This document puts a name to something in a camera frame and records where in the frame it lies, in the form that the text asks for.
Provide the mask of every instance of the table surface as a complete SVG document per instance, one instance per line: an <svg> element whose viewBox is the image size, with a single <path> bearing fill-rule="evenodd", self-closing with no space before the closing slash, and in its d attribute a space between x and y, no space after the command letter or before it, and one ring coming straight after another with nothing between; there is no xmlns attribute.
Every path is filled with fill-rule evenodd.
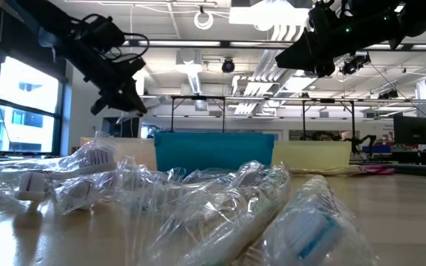
<svg viewBox="0 0 426 266"><path fill-rule="evenodd" d="M426 265L426 177L327 180L358 216L379 265ZM295 188L304 182L293 179ZM121 210L114 204L59 216L45 203L0 215L0 265L123 265L124 247Z"/></svg>

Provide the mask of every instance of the window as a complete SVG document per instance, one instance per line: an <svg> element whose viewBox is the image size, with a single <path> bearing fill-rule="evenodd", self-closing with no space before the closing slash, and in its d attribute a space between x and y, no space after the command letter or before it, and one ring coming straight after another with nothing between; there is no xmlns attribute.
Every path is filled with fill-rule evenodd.
<svg viewBox="0 0 426 266"><path fill-rule="evenodd" d="M57 79L10 57L1 64L0 99L53 113L57 97Z"/></svg>
<svg viewBox="0 0 426 266"><path fill-rule="evenodd" d="M53 117L9 106L1 106L1 113L0 151L52 151Z"/></svg>

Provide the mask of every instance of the ceiling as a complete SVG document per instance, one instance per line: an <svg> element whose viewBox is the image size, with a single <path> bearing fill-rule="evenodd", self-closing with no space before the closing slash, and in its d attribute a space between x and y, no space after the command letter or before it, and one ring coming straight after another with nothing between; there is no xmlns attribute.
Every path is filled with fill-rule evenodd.
<svg viewBox="0 0 426 266"><path fill-rule="evenodd" d="M114 22L124 31L131 29L154 39L190 39L190 40L269 40L272 30L260 32L251 25L230 24L227 18L214 16L214 23L208 30L200 30L194 24L195 13L167 13L167 6L154 6L161 12L155 12L145 7L135 5L101 5L93 2L71 2L71 0L52 0L62 10L76 18L83 18L90 13L112 16ZM206 10L228 12L230 0L216 0L217 8ZM172 7L174 12L195 11L197 7ZM404 41L425 43L426 33L416 38ZM145 54L146 88L156 93L171 92L172 88L180 88L182 83L188 83L187 75L175 71L176 52L174 48L151 48ZM221 83L231 85L234 75L223 74L221 65L224 58L231 57L236 64L236 72L253 72L263 56L263 50L245 49L200 49L203 59L203 72L199 73L201 83ZM371 52L371 60L376 68L389 80L397 81L399 90L407 97L413 97L416 81L424 75L412 72L426 73L426 52ZM387 84L387 81L372 67L367 66L357 75L347 77L344 82L341 76L333 75L322 78L312 85L311 97L366 97L369 92Z"/></svg>

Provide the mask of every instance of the camera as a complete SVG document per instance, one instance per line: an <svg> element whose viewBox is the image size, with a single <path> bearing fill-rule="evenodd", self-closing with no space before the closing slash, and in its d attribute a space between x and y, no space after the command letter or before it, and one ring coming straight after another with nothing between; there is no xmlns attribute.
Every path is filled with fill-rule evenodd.
<svg viewBox="0 0 426 266"><path fill-rule="evenodd" d="M233 60L230 58L225 59L225 62L223 63L221 70L223 71L223 73L226 73L226 74L233 72L234 71Z"/></svg>

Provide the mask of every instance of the blue bin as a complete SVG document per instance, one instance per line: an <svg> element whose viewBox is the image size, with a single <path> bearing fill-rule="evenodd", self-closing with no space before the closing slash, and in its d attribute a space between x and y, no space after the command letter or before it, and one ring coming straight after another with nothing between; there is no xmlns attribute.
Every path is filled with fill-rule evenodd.
<svg viewBox="0 0 426 266"><path fill-rule="evenodd" d="M159 171L185 168L187 174L207 168L238 169L256 160L270 165L271 134L157 133L155 156Z"/></svg>

